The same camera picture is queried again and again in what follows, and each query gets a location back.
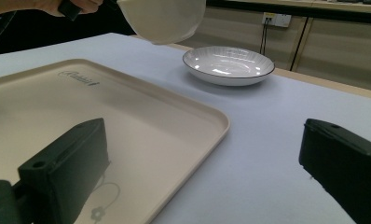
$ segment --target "hand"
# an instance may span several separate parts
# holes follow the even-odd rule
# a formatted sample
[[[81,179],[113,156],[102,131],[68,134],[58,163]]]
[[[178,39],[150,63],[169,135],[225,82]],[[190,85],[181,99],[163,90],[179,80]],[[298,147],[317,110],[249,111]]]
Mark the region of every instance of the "hand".
[[[34,1],[36,9],[43,10],[52,16],[63,16],[58,11],[58,6],[62,0],[29,0]],[[81,8],[81,14],[88,14],[96,12],[103,0],[70,0],[73,4]]]

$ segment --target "fingers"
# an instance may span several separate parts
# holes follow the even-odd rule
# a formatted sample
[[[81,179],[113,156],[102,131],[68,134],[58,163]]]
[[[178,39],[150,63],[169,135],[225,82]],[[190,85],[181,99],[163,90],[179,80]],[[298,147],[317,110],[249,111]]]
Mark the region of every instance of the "fingers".
[[[81,14],[96,12],[103,0],[71,0],[73,4],[81,7]]]

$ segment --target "tray logo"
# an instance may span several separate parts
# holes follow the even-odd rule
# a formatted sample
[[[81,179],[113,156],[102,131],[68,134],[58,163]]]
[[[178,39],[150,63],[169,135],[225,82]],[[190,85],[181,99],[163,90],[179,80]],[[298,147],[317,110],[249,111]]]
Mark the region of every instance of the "tray logo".
[[[80,75],[79,72],[76,71],[64,71],[58,74],[58,77],[69,77],[76,81],[79,81],[87,86],[94,86],[100,84],[100,82],[95,82],[91,78],[86,76]]]

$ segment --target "black cable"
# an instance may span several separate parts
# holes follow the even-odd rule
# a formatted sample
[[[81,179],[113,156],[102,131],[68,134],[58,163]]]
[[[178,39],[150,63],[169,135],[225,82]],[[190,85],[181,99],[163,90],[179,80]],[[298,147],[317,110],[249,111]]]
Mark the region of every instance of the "black cable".
[[[260,54],[265,54],[265,45],[267,42],[267,29],[268,29],[268,23],[271,20],[271,18],[265,18],[264,26],[262,28],[262,37],[261,37],[261,45],[260,45]]]
[[[307,29],[307,26],[308,26],[308,20],[309,20],[309,17],[307,17],[307,19],[305,20],[305,24],[304,24],[304,27],[302,28],[301,36],[299,37],[298,44],[296,45],[296,50],[295,50],[293,61],[291,62],[290,71],[293,71],[296,55],[298,54],[299,48],[301,46],[302,38],[304,37],[305,30]]]
[[[264,48],[262,54],[265,55],[265,46],[267,45],[267,33],[268,33],[268,23],[265,26],[265,36],[264,36]]]

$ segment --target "table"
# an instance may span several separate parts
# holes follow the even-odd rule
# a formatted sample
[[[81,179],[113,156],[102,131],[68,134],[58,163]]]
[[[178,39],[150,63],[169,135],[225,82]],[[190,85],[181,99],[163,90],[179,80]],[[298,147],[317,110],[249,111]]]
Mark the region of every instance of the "table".
[[[363,3],[324,0],[208,0],[207,6],[371,23],[371,5]]]
[[[152,223],[353,223],[299,165],[298,153],[308,118],[371,141],[371,91],[281,69],[253,86],[216,86],[187,72],[184,53],[131,36],[99,35],[0,55],[0,77],[82,58],[226,113],[231,127],[225,139]]]

